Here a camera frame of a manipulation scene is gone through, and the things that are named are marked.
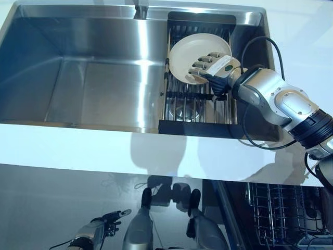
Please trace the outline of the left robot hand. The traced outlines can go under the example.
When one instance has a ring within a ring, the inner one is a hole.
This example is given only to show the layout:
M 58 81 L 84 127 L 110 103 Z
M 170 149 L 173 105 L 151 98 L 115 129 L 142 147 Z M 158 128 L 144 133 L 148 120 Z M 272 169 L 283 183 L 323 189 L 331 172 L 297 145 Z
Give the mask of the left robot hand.
M 121 224 L 120 219 L 128 216 L 132 212 L 131 209 L 117 210 L 102 216 L 104 222 L 104 237 L 114 236 L 119 230 Z

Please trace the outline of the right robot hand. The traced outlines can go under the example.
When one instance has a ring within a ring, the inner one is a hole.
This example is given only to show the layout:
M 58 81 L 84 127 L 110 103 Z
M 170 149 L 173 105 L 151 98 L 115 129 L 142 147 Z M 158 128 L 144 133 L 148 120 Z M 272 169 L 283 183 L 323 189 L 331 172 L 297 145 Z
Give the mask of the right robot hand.
M 188 69 L 185 78 L 192 84 L 208 84 L 213 92 L 212 100 L 221 101 L 223 96 L 232 90 L 240 76 L 238 59 L 212 52 L 199 57 Z

